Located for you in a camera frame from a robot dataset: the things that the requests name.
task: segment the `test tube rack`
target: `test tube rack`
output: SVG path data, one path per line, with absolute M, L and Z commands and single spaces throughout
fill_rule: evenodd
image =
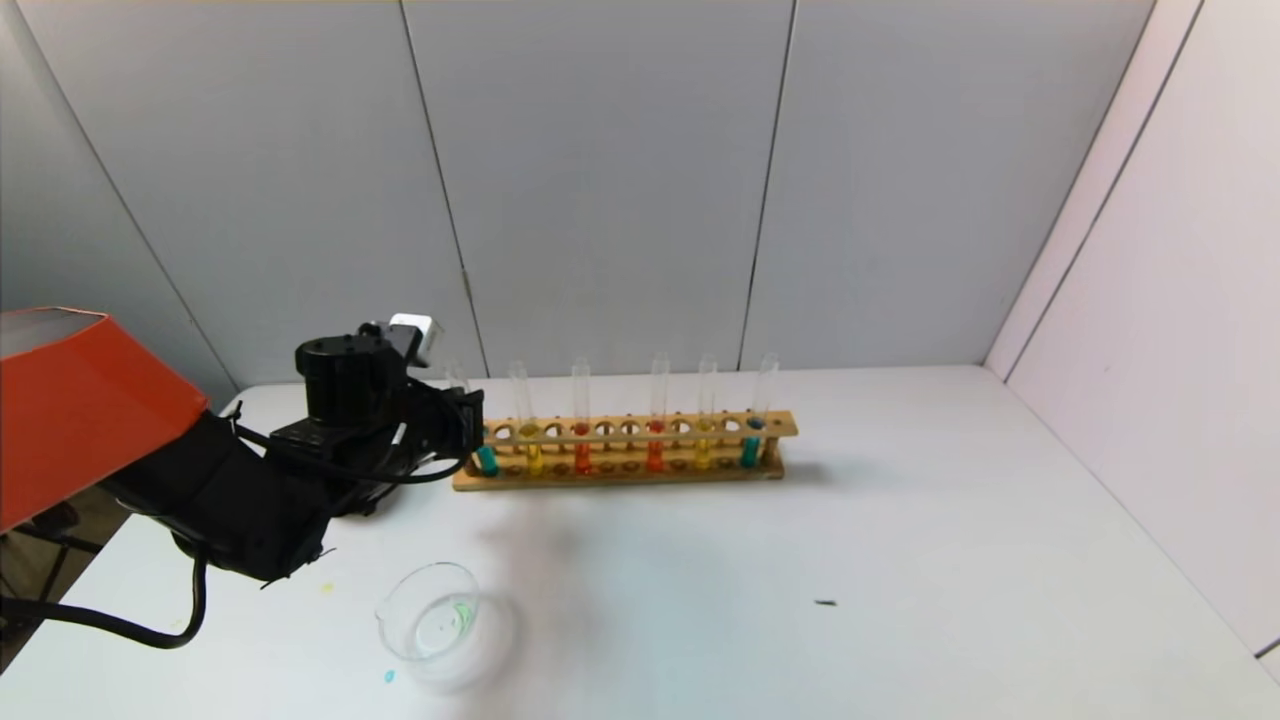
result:
M 497 475 L 480 470 L 475 456 L 453 475 L 453 489 L 531 489 L 563 487 L 641 486 L 671 483 L 707 483 L 724 480 L 781 479 L 786 473 L 778 439 L 800 434 L 795 418 L 786 410 L 764 414 L 756 429 L 749 420 L 750 411 L 723 411 L 716 415 L 716 428 L 698 430 L 698 416 L 675 413 L 667 415 L 664 432 L 645 428 L 646 416 L 611 415 L 591 418 L 586 434 L 573 434 L 572 419 L 540 418 L 534 420 L 539 432 L 522 437 L 516 433 L 518 420 L 490 420 L 485 424 L 486 442 L 498 460 Z M 759 457 L 754 466 L 742 466 L 742 451 L 749 438 L 759 438 Z M 709 466 L 695 468 L 699 441 L 707 441 Z M 663 443 L 663 469 L 650 470 L 649 443 Z M 591 470 L 577 473 L 573 468 L 573 446 L 590 443 Z M 543 470 L 530 471 L 529 446 L 541 446 Z

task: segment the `orange liquid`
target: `orange liquid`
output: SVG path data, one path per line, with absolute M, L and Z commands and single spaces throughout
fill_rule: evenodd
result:
M 577 423 L 573 425 L 573 434 L 585 436 L 591 432 L 591 425 L 586 423 Z M 573 446 L 573 471 L 579 475 L 588 475 L 591 473 L 591 446 L 588 443 L 580 443 Z
M 667 429 L 667 423 L 662 420 L 649 420 L 649 432 L 660 433 Z M 645 466 L 650 473 L 660 473 L 663 470 L 662 462 L 662 441 L 654 441 L 649 443 L 649 460 Z

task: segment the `glass test tube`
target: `glass test tube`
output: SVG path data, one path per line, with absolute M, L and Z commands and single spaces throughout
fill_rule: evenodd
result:
M 534 402 L 529 397 L 529 373 L 520 360 L 511 361 L 511 386 L 516 393 L 516 420 L 520 423 L 520 437 L 531 438 L 538 436 L 538 423 L 534 416 Z M 525 446 L 525 455 L 529 457 L 529 474 L 543 474 L 543 446 L 534 443 Z
M 460 388 L 463 393 L 471 392 L 471 383 L 467 380 L 466 372 L 462 370 L 462 365 L 457 360 L 444 363 L 444 379 L 449 380 L 449 387 Z M 485 428 L 484 434 L 489 434 L 488 428 Z M 480 473 L 484 477 L 493 478 L 498 474 L 498 456 L 494 455 L 492 447 L 481 445 L 476 450 L 476 459 L 480 460 Z
M 698 430 L 709 433 L 716 429 L 716 356 L 703 355 L 698 364 Z M 708 470 L 712 466 L 712 441 L 694 441 L 694 469 Z
M 573 434 L 585 436 L 591 432 L 591 366 L 586 357 L 573 361 Z M 582 442 L 573 446 L 573 471 L 579 475 L 591 473 L 591 445 Z
M 753 430 L 763 430 L 765 415 L 769 414 L 769 405 L 773 402 L 773 384 L 778 377 L 778 354 L 769 352 L 760 360 L 760 372 L 755 375 L 755 397 L 751 400 L 751 416 L 746 419 L 748 427 Z M 760 456 L 760 438 L 749 437 L 742 443 L 744 468 L 755 468 Z
M 649 432 L 660 433 L 667 429 L 667 375 L 671 373 L 671 361 L 666 352 L 659 352 L 653 357 L 653 373 L 649 380 Z M 645 464 L 650 473 L 660 473 L 662 441 L 649 443 L 649 460 Z

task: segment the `tabletop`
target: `tabletop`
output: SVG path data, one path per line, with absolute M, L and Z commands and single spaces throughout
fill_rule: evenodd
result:
M 672 410 L 696 402 L 671 378 Z M 750 374 L 723 374 L 745 407 Z M 477 380 L 486 415 L 506 382 Z M 567 378 L 531 380 L 570 414 Z M 648 378 L 593 379 L 594 414 L 643 414 Z M 980 368 L 783 372 L 782 480 L 458 493 L 410 487 L 338 519 L 288 579 L 210 570 L 209 616 L 156 651 L 45 623 L 0 676 L 55 717 L 1280 717 L 1280 685 L 1142 528 Z M 268 432 L 301 386 L 239 396 Z M 486 682 L 425 687 L 374 609 L 434 561 L 504 607 Z M 175 632 L 189 560 L 132 518 L 64 602 Z M 477 616 L 477 623 L 483 619 Z

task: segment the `teal liquid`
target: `teal liquid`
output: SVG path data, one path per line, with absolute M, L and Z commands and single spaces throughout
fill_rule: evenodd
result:
M 751 429 L 760 429 L 764 427 L 764 420 L 762 418 L 751 418 L 746 421 L 748 427 Z M 760 438 L 749 437 L 742 443 L 742 459 L 740 464 L 744 468 L 755 468 L 756 460 L 760 457 Z
M 488 445 L 480 446 L 476 451 L 476 457 L 480 459 L 480 471 L 484 477 L 493 478 L 498 475 L 498 456 L 494 455 L 493 448 Z

